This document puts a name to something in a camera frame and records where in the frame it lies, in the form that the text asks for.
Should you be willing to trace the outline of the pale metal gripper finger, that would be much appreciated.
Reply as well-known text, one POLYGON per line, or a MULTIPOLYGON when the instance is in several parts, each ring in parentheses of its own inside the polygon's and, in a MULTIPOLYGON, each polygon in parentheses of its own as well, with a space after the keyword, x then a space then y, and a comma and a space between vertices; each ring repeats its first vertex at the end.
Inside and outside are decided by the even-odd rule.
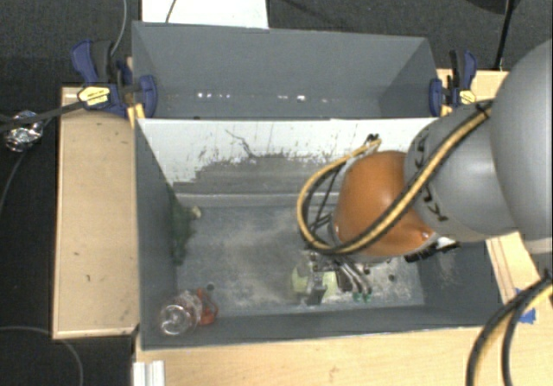
POLYGON ((302 302, 312 305, 314 302, 315 277, 312 269, 306 266, 302 269, 302 302))
POLYGON ((312 286, 312 304, 320 305, 326 293, 326 284, 324 283, 324 273, 315 273, 312 286))

